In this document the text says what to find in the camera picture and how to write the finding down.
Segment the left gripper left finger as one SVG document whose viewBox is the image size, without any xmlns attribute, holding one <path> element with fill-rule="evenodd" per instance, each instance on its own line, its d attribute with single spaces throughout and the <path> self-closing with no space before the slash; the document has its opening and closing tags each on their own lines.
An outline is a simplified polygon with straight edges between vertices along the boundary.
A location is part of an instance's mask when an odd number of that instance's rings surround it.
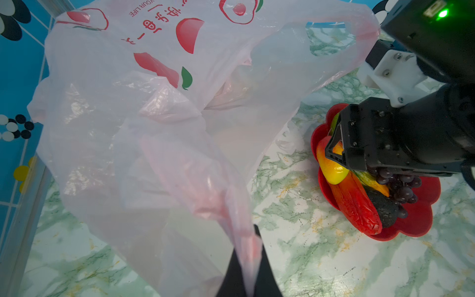
<svg viewBox="0 0 475 297">
<path fill-rule="evenodd" d="M 231 255 L 226 275 L 216 297 L 247 297 L 236 251 Z"/>
</svg>

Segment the red yellow mango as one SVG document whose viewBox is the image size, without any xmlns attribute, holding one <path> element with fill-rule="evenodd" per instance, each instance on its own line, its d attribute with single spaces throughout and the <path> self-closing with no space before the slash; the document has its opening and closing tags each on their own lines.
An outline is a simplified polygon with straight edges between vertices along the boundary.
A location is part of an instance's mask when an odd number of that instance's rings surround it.
<svg viewBox="0 0 475 297">
<path fill-rule="evenodd" d="M 327 183 L 337 185 L 347 177 L 349 169 L 325 156 L 326 146 L 329 144 L 331 139 L 331 136 L 324 137 L 317 145 L 316 154 L 320 169 Z"/>
</svg>

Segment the dark purple grape bunch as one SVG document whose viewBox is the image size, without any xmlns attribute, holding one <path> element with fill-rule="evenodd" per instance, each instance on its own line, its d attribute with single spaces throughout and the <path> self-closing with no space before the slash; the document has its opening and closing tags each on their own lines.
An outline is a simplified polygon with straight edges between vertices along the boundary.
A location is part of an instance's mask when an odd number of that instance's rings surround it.
<svg viewBox="0 0 475 297">
<path fill-rule="evenodd" d="M 409 213 L 404 205 L 415 204 L 418 201 L 413 188 L 419 188 L 422 185 L 421 179 L 414 175 L 395 174 L 389 168 L 378 168 L 374 173 L 373 176 L 377 182 L 389 188 L 388 198 L 398 206 L 398 219 L 406 219 Z"/>
</svg>

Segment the red flower-shaped plate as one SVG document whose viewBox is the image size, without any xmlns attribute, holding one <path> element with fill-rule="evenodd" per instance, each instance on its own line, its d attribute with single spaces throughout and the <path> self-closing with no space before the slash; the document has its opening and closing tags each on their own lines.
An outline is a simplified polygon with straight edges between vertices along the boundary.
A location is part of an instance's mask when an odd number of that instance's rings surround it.
<svg viewBox="0 0 475 297">
<path fill-rule="evenodd" d="M 378 235 L 365 235 L 377 241 L 390 241 L 400 233 L 414 238 L 428 233 L 433 221 L 432 205 L 440 198 L 441 184 L 439 178 L 434 177 L 422 177 L 421 181 L 422 185 L 415 192 L 418 201 L 415 204 L 404 205 L 409 213 L 406 219 L 398 219 L 393 226 L 383 228 Z M 340 210 L 333 197 L 330 184 L 327 183 L 321 170 L 318 171 L 318 183 L 324 198 L 335 209 Z"/>
</svg>

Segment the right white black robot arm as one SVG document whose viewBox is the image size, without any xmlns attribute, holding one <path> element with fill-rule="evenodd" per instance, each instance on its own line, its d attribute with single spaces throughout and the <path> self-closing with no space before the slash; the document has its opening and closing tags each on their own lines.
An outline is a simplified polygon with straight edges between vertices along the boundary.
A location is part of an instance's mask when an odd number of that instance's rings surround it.
<svg viewBox="0 0 475 297">
<path fill-rule="evenodd" d="M 358 76 L 380 89 L 340 112 L 328 159 L 350 170 L 475 176 L 475 4 L 381 1 L 373 9 L 393 42 L 378 41 Z"/>
</svg>

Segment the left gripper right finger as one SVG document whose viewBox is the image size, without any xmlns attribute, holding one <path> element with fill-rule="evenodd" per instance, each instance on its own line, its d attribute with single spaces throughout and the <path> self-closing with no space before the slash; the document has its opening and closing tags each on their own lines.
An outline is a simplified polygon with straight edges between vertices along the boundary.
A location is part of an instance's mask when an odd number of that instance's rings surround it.
<svg viewBox="0 0 475 297">
<path fill-rule="evenodd" d="M 282 297 L 273 275 L 265 247 L 262 246 L 262 260 L 256 280 L 254 297 Z"/>
</svg>

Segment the pink translucent plastic bag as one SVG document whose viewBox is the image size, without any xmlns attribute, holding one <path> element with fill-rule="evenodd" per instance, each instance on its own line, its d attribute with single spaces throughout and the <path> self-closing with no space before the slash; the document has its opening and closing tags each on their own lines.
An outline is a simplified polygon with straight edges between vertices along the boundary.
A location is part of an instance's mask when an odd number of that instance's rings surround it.
<svg viewBox="0 0 475 297">
<path fill-rule="evenodd" d="M 313 91 L 379 35 L 346 1 L 94 1 L 60 14 L 28 112 L 64 206 L 163 297 L 254 295 L 247 184 Z"/>
</svg>

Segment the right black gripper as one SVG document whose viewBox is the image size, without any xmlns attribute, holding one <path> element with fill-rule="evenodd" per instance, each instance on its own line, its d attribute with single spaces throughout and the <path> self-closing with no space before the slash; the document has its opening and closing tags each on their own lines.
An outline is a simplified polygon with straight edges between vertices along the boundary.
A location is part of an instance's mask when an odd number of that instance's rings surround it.
<svg viewBox="0 0 475 297">
<path fill-rule="evenodd" d="M 371 97 L 340 111 L 325 156 L 349 170 L 468 175 L 468 99 L 424 97 L 401 108 Z"/>
</svg>

